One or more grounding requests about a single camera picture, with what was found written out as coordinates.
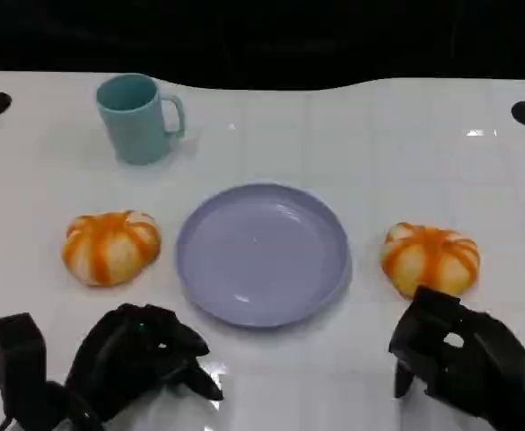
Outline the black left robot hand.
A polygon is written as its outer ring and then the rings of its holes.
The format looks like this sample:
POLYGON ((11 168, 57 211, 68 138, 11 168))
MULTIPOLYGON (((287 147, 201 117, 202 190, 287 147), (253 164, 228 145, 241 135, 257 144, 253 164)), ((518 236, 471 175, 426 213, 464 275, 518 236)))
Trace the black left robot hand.
POLYGON ((107 312, 78 348, 65 387, 103 422, 146 393, 185 385, 197 395, 223 400, 223 392, 198 363, 206 341, 176 313, 123 303, 107 312))

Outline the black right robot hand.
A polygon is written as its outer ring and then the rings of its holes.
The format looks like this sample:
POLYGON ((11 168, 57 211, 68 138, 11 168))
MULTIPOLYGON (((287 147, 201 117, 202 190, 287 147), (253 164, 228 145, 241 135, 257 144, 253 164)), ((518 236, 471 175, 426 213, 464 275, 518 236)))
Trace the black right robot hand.
POLYGON ((525 347, 501 321, 419 286, 389 342, 394 396, 415 379, 425 394, 495 430, 525 430, 525 347))

